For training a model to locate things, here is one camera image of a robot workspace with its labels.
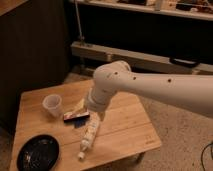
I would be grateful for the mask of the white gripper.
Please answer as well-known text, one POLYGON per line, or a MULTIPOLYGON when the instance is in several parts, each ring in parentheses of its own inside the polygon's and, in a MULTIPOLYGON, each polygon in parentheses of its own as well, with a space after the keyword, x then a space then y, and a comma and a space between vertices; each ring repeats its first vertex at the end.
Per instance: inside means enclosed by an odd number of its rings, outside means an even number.
POLYGON ((85 109, 85 106, 94 112, 98 112, 98 116, 101 121, 104 121, 105 110, 109 106, 112 94, 105 92, 97 87, 92 87, 84 99, 81 99, 73 108, 72 112, 75 113, 81 109, 85 109))

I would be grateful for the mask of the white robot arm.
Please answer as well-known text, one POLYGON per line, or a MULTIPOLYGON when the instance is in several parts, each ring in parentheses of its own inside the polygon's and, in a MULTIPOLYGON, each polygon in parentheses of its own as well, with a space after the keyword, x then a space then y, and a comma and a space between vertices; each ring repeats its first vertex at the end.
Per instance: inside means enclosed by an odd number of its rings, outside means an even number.
POLYGON ((105 118, 111 99, 128 92, 213 118, 213 76, 186 74, 142 74, 131 71, 125 61, 99 66, 93 86, 80 101, 82 108, 105 118))

